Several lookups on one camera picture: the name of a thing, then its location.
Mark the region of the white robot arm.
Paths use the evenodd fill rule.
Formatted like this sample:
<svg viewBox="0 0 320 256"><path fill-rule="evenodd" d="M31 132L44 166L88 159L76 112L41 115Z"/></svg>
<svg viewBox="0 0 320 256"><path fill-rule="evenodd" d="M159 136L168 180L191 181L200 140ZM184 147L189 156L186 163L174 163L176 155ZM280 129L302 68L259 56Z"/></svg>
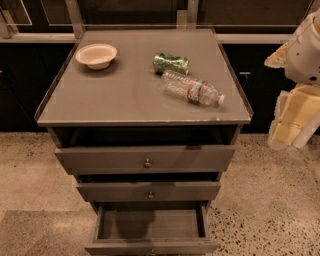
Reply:
<svg viewBox="0 0 320 256"><path fill-rule="evenodd" d="M302 148L320 123L320 10L309 14L264 65L283 68L296 83L277 98L268 145L275 150Z"/></svg>

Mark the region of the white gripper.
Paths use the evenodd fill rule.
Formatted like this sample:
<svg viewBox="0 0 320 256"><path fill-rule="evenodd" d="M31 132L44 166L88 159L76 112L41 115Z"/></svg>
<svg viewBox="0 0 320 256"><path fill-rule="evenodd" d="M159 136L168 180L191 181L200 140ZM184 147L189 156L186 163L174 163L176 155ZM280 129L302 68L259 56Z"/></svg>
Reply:
<svg viewBox="0 0 320 256"><path fill-rule="evenodd" d="M269 129L268 145L275 150L304 147L320 127L320 88L299 84L282 91Z"/></svg>

